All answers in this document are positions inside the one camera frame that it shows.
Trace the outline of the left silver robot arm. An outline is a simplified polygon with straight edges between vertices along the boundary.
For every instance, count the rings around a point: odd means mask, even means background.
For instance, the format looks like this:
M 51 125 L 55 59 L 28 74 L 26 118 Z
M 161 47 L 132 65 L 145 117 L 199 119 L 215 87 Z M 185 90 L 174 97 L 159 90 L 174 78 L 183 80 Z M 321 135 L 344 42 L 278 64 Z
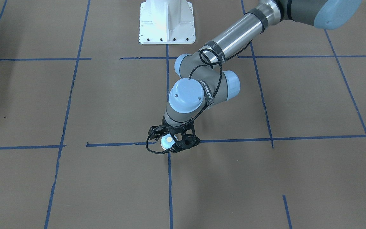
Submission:
M 260 0 L 243 17 L 194 54 L 175 62 L 179 80 L 170 90 L 162 124 L 153 126 L 149 139 L 183 134 L 204 110 L 228 101 L 240 92 L 240 81 L 222 64 L 242 52 L 270 26 L 292 20 L 315 28 L 334 30 L 357 11 L 360 0 Z

